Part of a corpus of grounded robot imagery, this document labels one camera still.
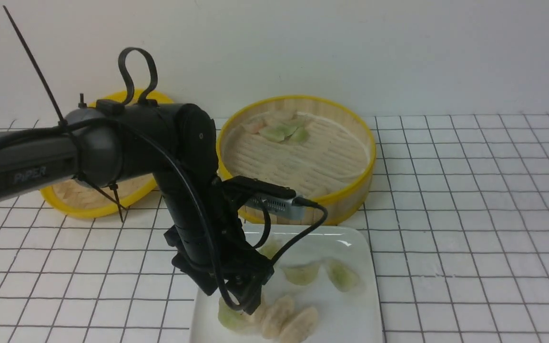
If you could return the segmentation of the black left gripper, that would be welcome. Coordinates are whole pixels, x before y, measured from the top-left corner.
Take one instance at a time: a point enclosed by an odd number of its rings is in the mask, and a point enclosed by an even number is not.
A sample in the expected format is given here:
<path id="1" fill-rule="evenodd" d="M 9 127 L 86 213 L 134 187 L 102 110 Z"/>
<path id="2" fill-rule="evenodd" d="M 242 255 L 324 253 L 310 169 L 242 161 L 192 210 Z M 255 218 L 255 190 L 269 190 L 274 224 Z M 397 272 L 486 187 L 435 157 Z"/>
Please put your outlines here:
<path id="1" fill-rule="evenodd" d="M 252 248 L 244 235 L 227 237 L 212 225 L 174 225 L 164 234 L 177 249 L 172 265 L 190 276 L 207 296 L 219 291 L 226 305 L 253 314 L 262 304 L 262 287 L 274 273 L 270 259 Z"/>

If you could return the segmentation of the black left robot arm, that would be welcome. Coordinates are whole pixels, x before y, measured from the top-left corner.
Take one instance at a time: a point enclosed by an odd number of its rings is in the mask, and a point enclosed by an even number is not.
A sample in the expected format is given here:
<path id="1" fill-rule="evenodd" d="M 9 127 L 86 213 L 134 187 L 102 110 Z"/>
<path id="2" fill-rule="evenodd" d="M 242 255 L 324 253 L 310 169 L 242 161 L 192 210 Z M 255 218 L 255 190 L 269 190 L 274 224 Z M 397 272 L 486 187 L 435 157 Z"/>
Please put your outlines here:
<path id="1" fill-rule="evenodd" d="M 294 194 L 244 176 L 223 181 L 215 143 L 214 121 L 194 104 L 79 107 L 52 128 L 0 132 L 0 201 L 64 180 L 107 188 L 152 174 L 173 220 L 172 265 L 253 314 L 273 263 L 247 242 L 237 212 L 258 195 Z"/>

